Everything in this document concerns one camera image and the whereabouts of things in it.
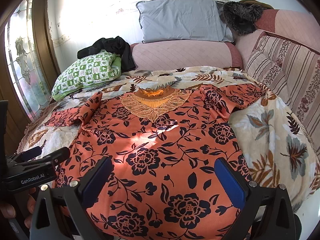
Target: black jacket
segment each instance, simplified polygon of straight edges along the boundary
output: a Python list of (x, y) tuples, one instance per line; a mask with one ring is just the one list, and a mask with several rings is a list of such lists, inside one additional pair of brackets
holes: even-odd
[(124, 39), (119, 36), (109, 39), (101, 38), (92, 46), (79, 50), (77, 57), (78, 59), (81, 59), (89, 55), (98, 54), (102, 49), (105, 49), (107, 52), (119, 54), (121, 56), (122, 72), (134, 70), (136, 68), (129, 43), (125, 42)]

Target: green checkered pillow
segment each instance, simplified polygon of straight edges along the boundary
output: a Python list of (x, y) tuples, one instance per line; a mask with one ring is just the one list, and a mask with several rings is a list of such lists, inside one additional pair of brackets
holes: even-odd
[(106, 52), (78, 59), (57, 78), (52, 98), (56, 101), (80, 88), (97, 86), (121, 75), (121, 58)]

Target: white wall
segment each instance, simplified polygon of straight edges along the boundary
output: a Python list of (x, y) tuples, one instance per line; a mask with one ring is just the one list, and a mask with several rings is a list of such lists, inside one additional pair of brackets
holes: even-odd
[[(99, 38), (119, 35), (130, 44), (141, 42), (137, 1), (140, 0), (48, 0), (49, 26), (60, 69), (66, 69), (76, 60), (78, 50)], [(296, 0), (258, 1), (276, 9), (307, 12)]]

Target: garment sleeve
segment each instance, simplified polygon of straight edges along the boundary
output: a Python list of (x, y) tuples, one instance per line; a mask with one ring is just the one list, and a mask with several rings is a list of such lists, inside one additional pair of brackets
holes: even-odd
[(69, 108), (63, 111), (53, 112), (50, 119), (44, 123), (47, 126), (71, 126), (86, 124), (91, 119), (93, 113), (100, 105), (102, 93), (95, 93), (88, 101), (82, 105)]
[(253, 84), (230, 85), (221, 88), (203, 85), (200, 92), (201, 99), (205, 105), (208, 105), (211, 114), (215, 118), (222, 118), (225, 122), (229, 120), (232, 111), (246, 108), (266, 93), (264, 89)]

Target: furry hood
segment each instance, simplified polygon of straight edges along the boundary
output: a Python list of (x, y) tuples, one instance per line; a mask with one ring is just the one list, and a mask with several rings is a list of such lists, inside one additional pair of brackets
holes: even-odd
[(239, 35), (253, 33), (254, 23), (262, 15), (263, 8), (255, 4), (227, 2), (222, 7), (222, 14), (226, 24)]

